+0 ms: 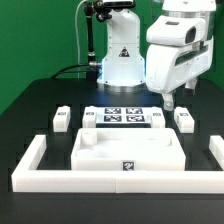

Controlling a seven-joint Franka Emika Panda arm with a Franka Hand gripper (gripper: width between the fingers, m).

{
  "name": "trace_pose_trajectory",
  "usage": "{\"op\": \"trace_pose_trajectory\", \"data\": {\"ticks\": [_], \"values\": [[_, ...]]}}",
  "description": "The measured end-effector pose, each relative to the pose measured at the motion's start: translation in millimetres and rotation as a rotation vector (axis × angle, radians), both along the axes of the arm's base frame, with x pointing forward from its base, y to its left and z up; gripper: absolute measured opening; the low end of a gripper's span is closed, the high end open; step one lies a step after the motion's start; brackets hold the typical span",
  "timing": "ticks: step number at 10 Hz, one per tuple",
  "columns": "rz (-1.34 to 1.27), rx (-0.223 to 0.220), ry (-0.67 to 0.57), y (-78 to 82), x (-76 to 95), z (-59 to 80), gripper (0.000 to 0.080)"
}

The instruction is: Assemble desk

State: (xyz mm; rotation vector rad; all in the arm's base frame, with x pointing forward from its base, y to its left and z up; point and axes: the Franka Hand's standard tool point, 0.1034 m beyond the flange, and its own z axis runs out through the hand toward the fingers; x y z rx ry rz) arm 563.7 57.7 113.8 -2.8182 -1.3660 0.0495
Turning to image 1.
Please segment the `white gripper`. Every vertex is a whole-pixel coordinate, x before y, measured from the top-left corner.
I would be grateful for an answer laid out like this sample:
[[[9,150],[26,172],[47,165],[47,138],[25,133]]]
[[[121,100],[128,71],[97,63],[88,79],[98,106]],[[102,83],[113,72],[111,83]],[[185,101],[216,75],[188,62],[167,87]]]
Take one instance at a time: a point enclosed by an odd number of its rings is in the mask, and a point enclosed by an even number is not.
[[[186,83],[184,95],[192,97],[196,77],[210,68],[213,39],[205,41],[205,34],[203,18],[160,16],[147,30],[150,46],[146,56],[146,85],[150,91],[163,94],[166,111],[174,109],[173,94],[169,92]]]

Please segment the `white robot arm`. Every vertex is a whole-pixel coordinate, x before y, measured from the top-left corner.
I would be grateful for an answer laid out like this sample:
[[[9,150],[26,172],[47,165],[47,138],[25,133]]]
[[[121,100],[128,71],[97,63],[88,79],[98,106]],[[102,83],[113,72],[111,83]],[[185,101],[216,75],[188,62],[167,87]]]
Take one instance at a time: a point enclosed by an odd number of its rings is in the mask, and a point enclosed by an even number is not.
[[[159,93],[164,108],[174,108],[173,92],[185,87],[195,92],[198,76],[207,71],[213,56],[215,0],[155,0],[162,14],[148,28],[150,43],[140,55],[140,19],[129,10],[133,0],[102,0],[109,11],[107,54],[102,60],[98,86],[129,91],[146,86]]]

